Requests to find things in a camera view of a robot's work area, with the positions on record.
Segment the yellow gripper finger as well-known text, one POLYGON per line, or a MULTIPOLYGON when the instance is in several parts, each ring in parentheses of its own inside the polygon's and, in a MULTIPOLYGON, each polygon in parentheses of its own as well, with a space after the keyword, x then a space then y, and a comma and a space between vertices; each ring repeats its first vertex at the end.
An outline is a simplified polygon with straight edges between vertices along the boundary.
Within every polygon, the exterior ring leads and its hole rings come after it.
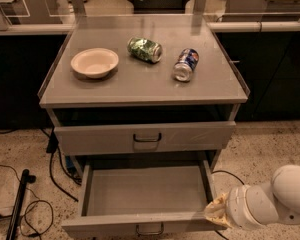
POLYGON ((228 196, 228 193, 222 193, 210 202, 203 211, 203 217, 216 225, 232 228, 233 223, 228 218, 226 212, 228 196))

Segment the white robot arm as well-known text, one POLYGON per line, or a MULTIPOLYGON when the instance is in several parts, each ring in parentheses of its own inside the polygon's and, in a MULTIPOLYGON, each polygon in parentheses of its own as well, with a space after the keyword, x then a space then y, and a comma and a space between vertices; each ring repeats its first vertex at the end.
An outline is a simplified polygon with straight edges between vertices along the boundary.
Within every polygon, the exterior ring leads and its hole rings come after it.
POLYGON ((203 214, 214 224, 242 230, 300 225, 300 166, 282 166, 259 185, 234 187, 209 203, 203 214))

